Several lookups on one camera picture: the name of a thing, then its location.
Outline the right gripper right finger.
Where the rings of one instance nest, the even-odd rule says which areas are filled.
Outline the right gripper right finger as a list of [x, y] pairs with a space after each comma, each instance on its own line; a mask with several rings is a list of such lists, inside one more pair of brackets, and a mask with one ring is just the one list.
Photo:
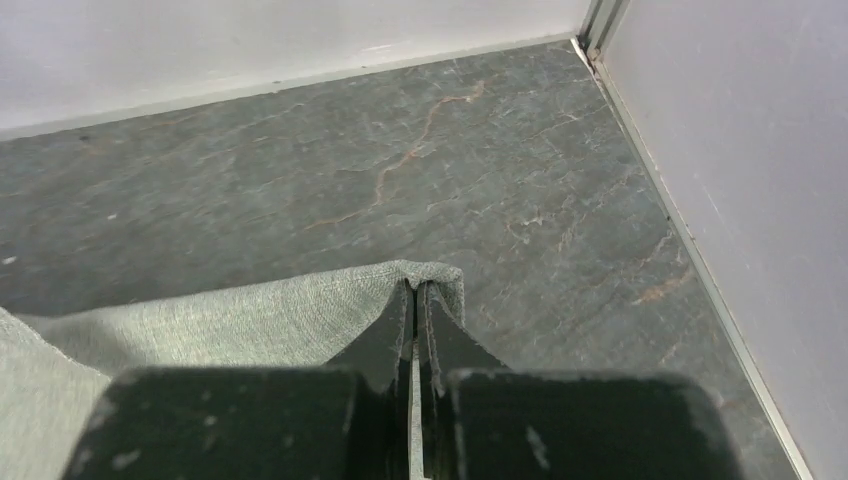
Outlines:
[[443, 396], [452, 370], [506, 367], [456, 320], [435, 282], [417, 289], [417, 340], [424, 398]]

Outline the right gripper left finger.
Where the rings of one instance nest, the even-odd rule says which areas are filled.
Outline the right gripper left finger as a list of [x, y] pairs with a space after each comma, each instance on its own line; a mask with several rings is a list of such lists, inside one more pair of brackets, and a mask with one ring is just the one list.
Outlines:
[[376, 320], [326, 364], [357, 370], [375, 392], [406, 394], [413, 342], [414, 289], [401, 280]]

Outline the grey cloth napkin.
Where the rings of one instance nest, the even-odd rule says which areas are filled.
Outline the grey cloth napkin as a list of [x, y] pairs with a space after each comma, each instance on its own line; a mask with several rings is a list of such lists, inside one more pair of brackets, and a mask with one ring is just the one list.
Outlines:
[[1, 475], [55, 479], [98, 397], [150, 365], [319, 365], [374, 323], [397, 283], [436, 283], [464, 316], [462, 271], [395, 260], [61, 317], [1, 315]]

